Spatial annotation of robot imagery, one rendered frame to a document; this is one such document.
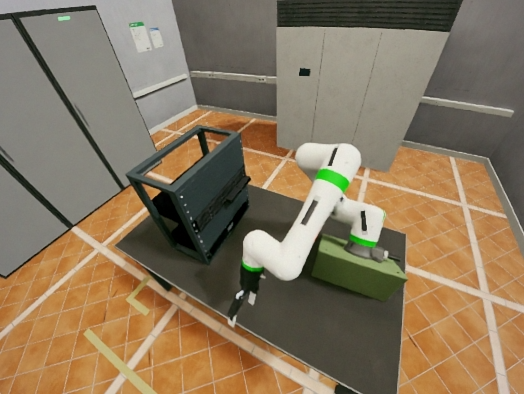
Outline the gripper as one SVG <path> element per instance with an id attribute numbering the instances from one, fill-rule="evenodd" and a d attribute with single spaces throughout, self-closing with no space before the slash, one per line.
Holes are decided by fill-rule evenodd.
<path id="1" fill-rule="evenodd" d="M 258 295 L 257 291 L 259 290 L 259 283 L 258 282 L 259 281 L 257 281 L 257 282 L 249 282 L 249 281 L 244 280 L 242 277 L 240 278 L 240 286 L 241 286 L 240 292 L 235 294 L 235 298 L 234 298 L 234 300 L 233 300 L 233 302 L 231 304 L 231 307 L 230 307 L 230 309 L 229 309 L 229 311 L 227 313 L 227 315 L 229 316 L 228 324 L 230 326 L 234 327 L 236 314 L 237 314 L 240 306 L 242 305 L 243 301 L 246 300 L 246 298 L 247 298 L 247 296 L 249 294 L 250 294 L 250 296 L 249 296 L 248 302 L 250 304 L 252 304 L 252 305 L 254 304 L 255 297 L 256 297 L 256 295 Z M 253 292 L 251 292 L 251 291 L 246 291 L 247 289 L 251 289 L 255 294 Z M 244 296 L 244 298 L 241 295 Z"/>

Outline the dark grey server rack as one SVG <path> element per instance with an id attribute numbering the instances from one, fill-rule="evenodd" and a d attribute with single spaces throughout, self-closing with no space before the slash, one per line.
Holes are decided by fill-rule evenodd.
<path id="1" fill-rule="evenodd" d="M 210 152 L 205 132 L 228 137 Z M 141 175 L 196 134 L 202 159 L 172 183 Z M 125 175 L 169 245 L 207 266 L 250 208 L 240 132 L 197 125 Z M 142 184 L 161 192 L 151 200 Z M 160 215 L 180 224 L 170 232 Z"/>

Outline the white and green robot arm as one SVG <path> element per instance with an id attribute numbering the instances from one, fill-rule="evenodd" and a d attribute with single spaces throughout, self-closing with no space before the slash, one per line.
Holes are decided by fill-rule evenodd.
<path id="1" fill-rule="evenodd" d="M 295 279 L 329 215 L 352 227 L 350 239 L 344 246 L 346 252 L 379 263 L 387 258 L 401 261 L 400 257 L 376 246 L 385 212 L 376 206 L 349 200 L 344 195 L 361 163 L 360 153 L 355 147 L 307 143 L 297 150 L 295 160 L 313 183 L 312 188 L 282 243 L 260 230 L 245 237 L 240 267 L 240 276 L 244 280 L 257 282 L 265 279 L 264 268 L 280 280 Z"/>

